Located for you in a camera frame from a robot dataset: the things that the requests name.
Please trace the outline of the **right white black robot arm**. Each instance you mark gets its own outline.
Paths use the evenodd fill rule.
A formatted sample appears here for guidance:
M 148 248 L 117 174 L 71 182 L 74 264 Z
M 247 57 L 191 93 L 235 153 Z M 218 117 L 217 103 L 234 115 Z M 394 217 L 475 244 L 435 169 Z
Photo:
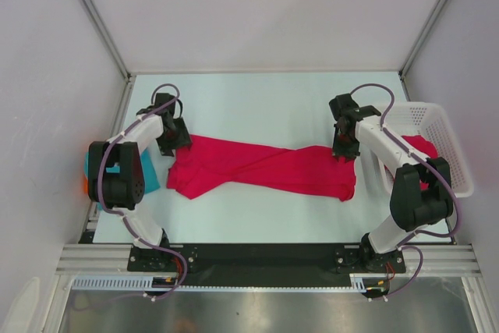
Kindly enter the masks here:
M 388 127 L 387 112 L 361 107 L 351 94 L 334 97 L 329 107 L 335 120 L 334 157 L 353 161 L 364 145 L 393 177 L 388 217 L 359 244 L 359 263 L 379 271 L 402 245 L 453 214 L 450 166 L 444 158 L 431 158 L 411 146 Z

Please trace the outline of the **white plastic perforated basket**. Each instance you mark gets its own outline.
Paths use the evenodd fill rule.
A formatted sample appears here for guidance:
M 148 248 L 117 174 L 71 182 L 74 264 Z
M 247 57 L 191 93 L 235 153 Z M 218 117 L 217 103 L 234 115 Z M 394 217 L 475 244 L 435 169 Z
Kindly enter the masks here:
M 440 157 L 450 167 L 451 187 L 458 198 L 470 197 L 474 185 L 465 162 L 462 149 L 445 110 L 436 104 L 425 102 L 397 102 L 385 116 L 384 121 L 371 115 L 356 125 L 355 136 L 376 156 L 380 176 L 387 193 L 391 193 L 395 170 L 403 161 L 415 163 L 406 151 L 383 132 L 384 129 L 401 139 L 403 136 L 422 136 L 431 142 Z

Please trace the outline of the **red t shirt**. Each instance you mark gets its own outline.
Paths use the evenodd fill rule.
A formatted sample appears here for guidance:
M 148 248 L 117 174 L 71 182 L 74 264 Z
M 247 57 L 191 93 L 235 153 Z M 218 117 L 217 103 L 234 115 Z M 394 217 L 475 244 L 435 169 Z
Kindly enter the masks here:
M 425 158 L 437 158 L 439 156 L 437 148 L 423 136 L 402 135 L 402 139 L 409 145 L 409 148 L 425 154 Z M 392 177 L 395 177 L 396 169 L 404 164 L 416 165 L 417 161 L 414 158 L 409 157 L 406 153 L 402 153 L 402 159 L 398 162 L 395 168 L 389 169 L 386 163 L 383 163 L 383 166 L 386 173 L 390 173 Z
M 353 161 L 335 158 L 328 147 L 299 149 L 193 136 L 192 145 L 176 152 L 166 187 L 195 199 L 228 182 L 263 186 L 290 193 L 353 198 Z

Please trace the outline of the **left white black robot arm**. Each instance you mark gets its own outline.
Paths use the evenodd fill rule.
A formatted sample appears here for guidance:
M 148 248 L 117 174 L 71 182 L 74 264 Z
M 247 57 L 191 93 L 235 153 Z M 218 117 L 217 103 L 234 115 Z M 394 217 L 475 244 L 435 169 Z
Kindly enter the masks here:
M 87 193 L 103 211 L 120 219 L 132 236 L 133 245 L 147 249 L 145 261 L 155 270 L 172 261 L 165 230 L 144 206 L 146 179 L 142 153 L 153 143 L 165 157 L 192 144 L 181 114 L 179 95 L 154 94 L 151 104 L 140 109 L 122 132 L 105 141 L 94 141 L 88 149 Z

